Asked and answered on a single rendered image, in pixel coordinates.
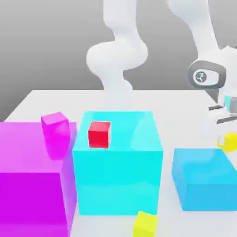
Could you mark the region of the small red cube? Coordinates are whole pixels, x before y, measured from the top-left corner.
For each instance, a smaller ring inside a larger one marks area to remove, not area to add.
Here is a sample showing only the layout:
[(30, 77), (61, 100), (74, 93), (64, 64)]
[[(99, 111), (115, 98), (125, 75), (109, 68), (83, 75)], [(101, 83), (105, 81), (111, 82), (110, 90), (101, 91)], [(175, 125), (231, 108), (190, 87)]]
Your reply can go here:
[(111, 142), (111, 122), (92, 121), (88, 129), (90, 148), (108, 149)]

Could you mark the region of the small magenta cube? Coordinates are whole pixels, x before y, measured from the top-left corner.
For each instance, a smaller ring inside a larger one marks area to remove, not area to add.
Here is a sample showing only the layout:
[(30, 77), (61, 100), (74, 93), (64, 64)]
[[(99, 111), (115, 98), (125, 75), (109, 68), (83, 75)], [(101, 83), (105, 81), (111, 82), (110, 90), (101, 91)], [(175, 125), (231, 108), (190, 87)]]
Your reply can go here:
[(41, 117), (41, 126), (47, 145), (64, 149), (70, 142), (69, 120), (62, 112), (56, 112)]

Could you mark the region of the large blue box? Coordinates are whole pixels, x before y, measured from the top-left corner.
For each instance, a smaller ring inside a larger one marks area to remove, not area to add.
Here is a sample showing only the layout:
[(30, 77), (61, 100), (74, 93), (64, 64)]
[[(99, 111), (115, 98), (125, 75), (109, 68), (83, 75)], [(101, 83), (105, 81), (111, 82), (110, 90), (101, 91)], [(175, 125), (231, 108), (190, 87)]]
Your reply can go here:
[(237, 170), (222, 149), (175, 149), (172, 177), (183, 211), (237, 211)]

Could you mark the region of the large cyan box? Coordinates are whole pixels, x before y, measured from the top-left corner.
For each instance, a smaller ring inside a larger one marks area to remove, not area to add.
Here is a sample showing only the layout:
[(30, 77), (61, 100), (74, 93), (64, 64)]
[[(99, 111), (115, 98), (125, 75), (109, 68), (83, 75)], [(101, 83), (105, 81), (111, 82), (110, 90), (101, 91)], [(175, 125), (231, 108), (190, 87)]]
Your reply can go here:
[[(108, 121), (108, 149), (90, 148), (93, 121)], [(80, 215), (157, 213), (163, 148), (152, 112), (85, 112), (73, 160)]]

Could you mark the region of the small yellow cube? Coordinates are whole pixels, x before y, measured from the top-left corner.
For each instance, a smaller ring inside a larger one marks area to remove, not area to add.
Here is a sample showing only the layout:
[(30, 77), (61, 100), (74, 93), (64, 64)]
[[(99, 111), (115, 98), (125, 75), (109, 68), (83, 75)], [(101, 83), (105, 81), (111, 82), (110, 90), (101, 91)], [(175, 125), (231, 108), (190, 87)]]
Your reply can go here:
[(225, 134), (224, 144), (221, 145), (217, 140), (217, 146), (225, 152), (232, 152), (237, 150), (237, 133), (231, 132)]
[(155, 237), (157, 223), (157, 215), (139, 211), (133, 227), (133, 237)]

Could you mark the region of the large magenta box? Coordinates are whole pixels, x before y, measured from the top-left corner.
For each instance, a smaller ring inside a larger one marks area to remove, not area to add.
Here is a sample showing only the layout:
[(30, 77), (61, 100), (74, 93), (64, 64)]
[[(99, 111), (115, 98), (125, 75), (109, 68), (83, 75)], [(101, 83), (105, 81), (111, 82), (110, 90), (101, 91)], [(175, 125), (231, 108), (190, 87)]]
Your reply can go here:
[(70, 142), (44, 139), (40, 123), (0, 123), (0, 237), (70, 237), (77, 194)]

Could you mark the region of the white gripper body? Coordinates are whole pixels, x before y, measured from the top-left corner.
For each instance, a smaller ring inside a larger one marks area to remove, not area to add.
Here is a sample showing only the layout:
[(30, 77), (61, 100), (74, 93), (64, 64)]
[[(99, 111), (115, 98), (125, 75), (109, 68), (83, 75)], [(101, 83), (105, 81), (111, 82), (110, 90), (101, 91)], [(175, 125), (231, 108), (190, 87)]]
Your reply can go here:
[(206, 111), (203, 127), (208, 136), (223, 137), (227, 133), (237, 132), (237, 115), (222, 110)]

